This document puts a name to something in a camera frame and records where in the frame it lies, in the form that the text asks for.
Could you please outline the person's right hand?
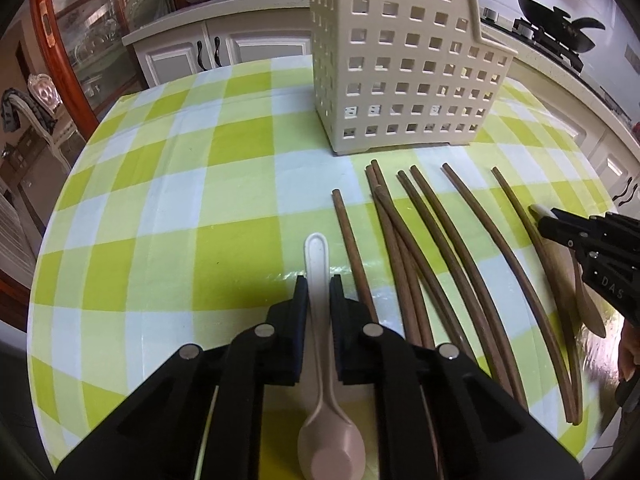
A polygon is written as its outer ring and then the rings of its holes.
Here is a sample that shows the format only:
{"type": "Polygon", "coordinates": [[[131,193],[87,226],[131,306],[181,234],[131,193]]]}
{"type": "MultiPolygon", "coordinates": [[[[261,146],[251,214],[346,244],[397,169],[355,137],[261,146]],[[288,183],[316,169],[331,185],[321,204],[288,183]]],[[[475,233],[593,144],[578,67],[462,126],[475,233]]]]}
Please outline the person's right hand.
{"type": "Polygon", "coordinates": [[[628,321],[624,322],[618,345],[618,374],[629,382],[640,366],[640,332],[628,321]]]}

